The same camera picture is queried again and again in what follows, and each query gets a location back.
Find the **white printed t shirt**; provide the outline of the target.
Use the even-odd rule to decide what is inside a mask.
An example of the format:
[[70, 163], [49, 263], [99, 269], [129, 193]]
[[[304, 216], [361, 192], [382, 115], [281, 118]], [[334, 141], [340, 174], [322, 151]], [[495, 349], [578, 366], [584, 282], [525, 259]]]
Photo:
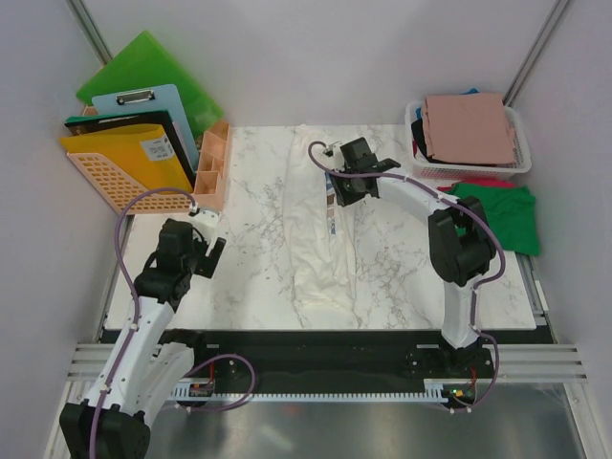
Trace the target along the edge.
[[310, 158], [326, 134], [299, 125], [289, 151], [282, 205], [295, 299], [311, 308], [350, 310], [356, 301], [355, 210], [338, 204], [330, 176]]

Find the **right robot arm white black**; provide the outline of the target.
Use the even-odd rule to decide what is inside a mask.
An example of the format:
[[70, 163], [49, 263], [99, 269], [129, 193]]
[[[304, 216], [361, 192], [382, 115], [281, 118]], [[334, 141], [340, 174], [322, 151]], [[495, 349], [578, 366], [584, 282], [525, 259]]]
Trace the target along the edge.
[[503, 251], [489, 228], [481, 202], [449, 195], [408, 177], [401, 165], [380, 160], [365, 138], [323, 149], [334, 162], [330, 173], [338, 204], [348, 207], [372, 197], [399, 206], [427, 229], [429, 261], [444, 284], [441, 335], [448, 343], [438, 352], [447, 375], [462, 375], [472, 365], [469, 346], [479, 338], [475, 324], [476, 289], [491, 262]]

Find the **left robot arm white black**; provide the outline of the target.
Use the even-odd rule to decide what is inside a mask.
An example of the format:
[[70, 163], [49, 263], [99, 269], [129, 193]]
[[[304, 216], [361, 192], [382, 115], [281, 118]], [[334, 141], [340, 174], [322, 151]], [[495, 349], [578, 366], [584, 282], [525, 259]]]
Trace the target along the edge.
[[212, 277], [226, 241], [210, 211], [167, 219], [134, 287], [128, 316], [96, 381], [82, 401], [67, 403], [59, 425], [73, 458], [143, 458], [151, 427], [185, 373], [207, 371], [209, 352], [195, 343], [159, 340], [193, 276]]

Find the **peach compartment organizer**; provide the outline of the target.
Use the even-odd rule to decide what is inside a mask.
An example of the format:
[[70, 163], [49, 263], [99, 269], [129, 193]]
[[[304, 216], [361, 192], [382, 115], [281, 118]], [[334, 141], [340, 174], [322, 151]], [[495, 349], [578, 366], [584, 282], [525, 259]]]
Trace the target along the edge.
[[225, 120], [214, 123], [203, 135], [194, 197], [200, 207], [221, 211], [229, 182], [231, 129]]

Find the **white laundry basket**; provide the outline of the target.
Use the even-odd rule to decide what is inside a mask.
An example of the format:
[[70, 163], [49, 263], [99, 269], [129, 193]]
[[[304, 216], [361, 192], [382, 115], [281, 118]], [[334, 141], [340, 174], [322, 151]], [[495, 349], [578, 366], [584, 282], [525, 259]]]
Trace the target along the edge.
[[424, 178], [431, 179], [468, 179], [493, 178], [508, 180], [516, 174], [524, 174], [532, 167], [531, 152], [524, 132], [522, 120], [516, 111], [509, 106], [505, 107], [506, 117], [514, 134], [514, 161], [510, 164], [496, 166], [460, 165], [460, 164], [434, 164], [428, 162], [413, 140], [411, 124], [417, 120], [417, 110], [422, 107], [421, 101], [410, 102], [405, 108], [404, 124], [405, 137], [408, 149], [408, 162], [413, 172]]

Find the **black garment in basket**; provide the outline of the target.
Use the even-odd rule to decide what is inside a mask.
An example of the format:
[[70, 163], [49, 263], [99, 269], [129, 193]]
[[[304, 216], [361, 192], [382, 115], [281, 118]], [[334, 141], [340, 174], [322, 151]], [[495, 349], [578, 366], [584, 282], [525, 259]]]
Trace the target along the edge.
[[416, 155], [420, 152], [424, 157], [426, 156], [426, 140], [424, 134], [423, 120], [417, 119], [413, 121], [410, 125], [411, 134], [412, 134], [412, 145], [413, 145], [413, 154]]

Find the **orange mesh file holder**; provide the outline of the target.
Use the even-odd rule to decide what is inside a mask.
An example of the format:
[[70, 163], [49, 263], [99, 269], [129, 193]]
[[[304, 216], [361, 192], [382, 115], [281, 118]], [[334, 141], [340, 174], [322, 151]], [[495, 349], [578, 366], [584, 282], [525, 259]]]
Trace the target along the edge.
[[[181, 163], [192, 180], [193, 190], [196, 181], [196, 171], [191, 168], [189, 159], [179, 141], [171, 141], [177, 153], [182, 157]], [[85, 176], [90, 184], [99, 192], [104, 200], [115, 211], [122, 211], [129, 201], [138, 195], [151, 190], [146, 189], [131, 176], [125, 173], [113, 162], [98, 153], [70, 154], [67, 157], [77, 169]], [[129, 211], [131, 214], [154, 214], [164, 212], [178, 212], [187, 209], [189, 199], [183, 194], [185, 191], [176, 187], [152, 188], [155, 192], [139, 201]]]

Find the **yellow folder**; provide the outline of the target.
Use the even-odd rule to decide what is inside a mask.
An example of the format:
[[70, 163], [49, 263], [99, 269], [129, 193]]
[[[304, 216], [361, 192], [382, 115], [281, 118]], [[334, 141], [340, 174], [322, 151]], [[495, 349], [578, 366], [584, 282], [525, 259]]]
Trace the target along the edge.
[[193, 190], [182, 157], [159, 124], [134, 124], [59, 139], [70, 154], [98, 153], [146, 189]]

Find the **red t shirt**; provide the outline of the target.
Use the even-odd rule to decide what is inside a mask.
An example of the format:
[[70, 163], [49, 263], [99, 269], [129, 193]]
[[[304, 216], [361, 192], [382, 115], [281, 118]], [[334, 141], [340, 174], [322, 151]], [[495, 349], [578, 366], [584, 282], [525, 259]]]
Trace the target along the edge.
[[443, 191], [445, 193], [450, 193], [450, 191], [459, 185], [471, 185], [471, 186], [484, 186], [484, 187], [495, 187], [495, 188], [514, 188], [515, 184], [509, 181], [502, 181], [493, 178], [472, 178], [463, 180], [460, 182], [453, 183], [447, 186], [439, 186], [438, 190]]

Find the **pink folded t shirt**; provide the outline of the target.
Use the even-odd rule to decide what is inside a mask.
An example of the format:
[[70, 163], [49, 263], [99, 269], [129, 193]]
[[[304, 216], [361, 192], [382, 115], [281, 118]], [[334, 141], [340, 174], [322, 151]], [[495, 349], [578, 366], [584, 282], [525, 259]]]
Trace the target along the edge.
[[422, 121], [426, 156], [438, 163], [514, 161], [514, 131], [499, 93], [427, 96]]

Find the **green t shirt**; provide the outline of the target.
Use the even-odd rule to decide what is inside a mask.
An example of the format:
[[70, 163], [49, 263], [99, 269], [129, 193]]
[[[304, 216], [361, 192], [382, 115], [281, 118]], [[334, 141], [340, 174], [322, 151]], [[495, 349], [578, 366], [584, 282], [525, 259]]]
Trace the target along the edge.
[[498, 187], [457, 183], [444, 189], [461, 199], [480, 200], [492, 232], [505, 251], [540, 256], [536, 229], [536, 197], [526, 186]]

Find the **light blue clipboard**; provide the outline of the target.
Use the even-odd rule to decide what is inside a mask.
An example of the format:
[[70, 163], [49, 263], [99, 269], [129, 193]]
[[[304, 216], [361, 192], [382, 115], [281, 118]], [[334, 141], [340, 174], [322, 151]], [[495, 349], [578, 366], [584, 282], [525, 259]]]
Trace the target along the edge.
[[94, 96], [92, 104], [100, 115], [167, 111], [171, 120], [179, 127], [191, 168], [197, 167], [200, 158], [199, 150], [191, 133], [178, 89], [174, 84]]

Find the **black folder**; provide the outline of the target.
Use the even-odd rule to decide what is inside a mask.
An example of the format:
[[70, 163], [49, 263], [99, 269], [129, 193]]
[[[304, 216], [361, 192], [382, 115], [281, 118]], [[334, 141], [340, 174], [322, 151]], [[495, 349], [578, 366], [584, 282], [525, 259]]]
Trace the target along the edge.
[[161, 125], [171, 141], [180, 142], [181, 147], [192, 162], [197, 159], [195, 141], [188, 142], [186, 140], [186, 135], [183, 133], [179, 123], [174, 121], [166, 110], [154, 110], [134, 114], [69, 117], [64, 121], [64, 126], [73, 135], [89, 134], [137, 124]]

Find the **green plastic board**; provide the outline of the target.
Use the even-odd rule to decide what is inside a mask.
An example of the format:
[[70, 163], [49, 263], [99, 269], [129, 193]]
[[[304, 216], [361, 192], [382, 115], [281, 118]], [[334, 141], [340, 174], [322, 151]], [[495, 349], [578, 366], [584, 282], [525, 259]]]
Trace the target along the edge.
[[176, 86], [194, 136], [222, 119], [222, 108], [204, 86], [148, 31], [83, 83], [76, 97], [91, 105], [96, 96], [166, 84]]

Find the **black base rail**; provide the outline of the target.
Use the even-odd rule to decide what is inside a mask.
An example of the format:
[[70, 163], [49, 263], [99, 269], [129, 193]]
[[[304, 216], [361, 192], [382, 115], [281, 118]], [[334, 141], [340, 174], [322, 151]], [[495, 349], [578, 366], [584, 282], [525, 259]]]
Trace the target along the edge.
[[224, 392], [416, 391], [427, 379], [482, 382], [494, 352], [479, 339], [454, 350], [438, 331], [195, 331], [173, 329], [162, 344], [192, 348], [195, 361], [222, 361], [196, 372]]

